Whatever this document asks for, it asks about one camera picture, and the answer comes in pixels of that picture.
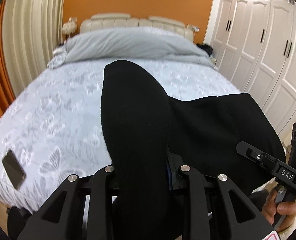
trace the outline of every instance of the human hand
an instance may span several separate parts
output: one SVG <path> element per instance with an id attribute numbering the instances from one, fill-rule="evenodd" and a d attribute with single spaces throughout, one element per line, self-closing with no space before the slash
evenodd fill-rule
<path id="1" fill-rule="evenodd" d="M 296 202 L 281 202 L 276 205 L 276 197 L 277 190 L 273 188 L 266 198 L 266 203 L 263 206 L 261 213 L 271 225 L 274 223 L 274 215 L 276 215 L 277 212 L 280 215 L 287 215 L 287 217 L 277 230 L 277 232 L 281 232 L 294 223 L 296 218 Z"/>

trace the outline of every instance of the headboard cushion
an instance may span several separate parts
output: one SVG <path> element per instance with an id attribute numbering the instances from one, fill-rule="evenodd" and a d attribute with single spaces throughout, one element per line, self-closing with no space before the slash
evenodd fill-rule
<path id="1" fill-rule="evenodd" d="M 104 13 L 96 14 L 91 19 L 84 20 L 80 26 L 80 33 L 114 27 L 139 27 L 150 26 L 177 33 L 193 42 L 192 30 L 185 27 L 185 24 L 173 19 L 150 16 L 148 19 L 131 18 L 130 14 Z"/>

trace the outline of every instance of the orange wall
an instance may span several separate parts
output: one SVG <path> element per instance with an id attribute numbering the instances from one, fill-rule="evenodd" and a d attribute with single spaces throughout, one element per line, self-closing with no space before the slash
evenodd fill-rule
<path id="1" fill-rule="evenodd" d="M 64 0 L 63 21 L 83 20 L 97 13 L 129 13 L 132 17 L 162 16 L 200 27 L 195 43 L 203 42 L 212 0 Z"/>

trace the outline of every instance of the smartphone screen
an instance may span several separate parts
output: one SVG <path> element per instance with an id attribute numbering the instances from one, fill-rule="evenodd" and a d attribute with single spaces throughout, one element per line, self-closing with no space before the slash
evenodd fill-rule
<path id="1" fill-rule="evenodd" d="M 14 156 L 12 150 L 7 152 L 6 156 L 2 160 L 2 163 L 13 187 L 18 189 L 24 181 L 26 175 L 16 157 Z"/>

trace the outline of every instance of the lamp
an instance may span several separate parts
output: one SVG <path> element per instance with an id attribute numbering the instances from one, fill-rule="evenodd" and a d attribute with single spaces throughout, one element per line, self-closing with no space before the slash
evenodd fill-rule
<path id="1" fill-rule="evenodd" d="M 69 35 L 69 38 L 70 38 L 70 35 L 75 33 L 76 30 L 77 30 L 77 18 L 70 18 L 69 21 L 66 22 L 61 28 L 61 32 L 66 36 L 66 40 L 67 40 L 67 35 Z"/>

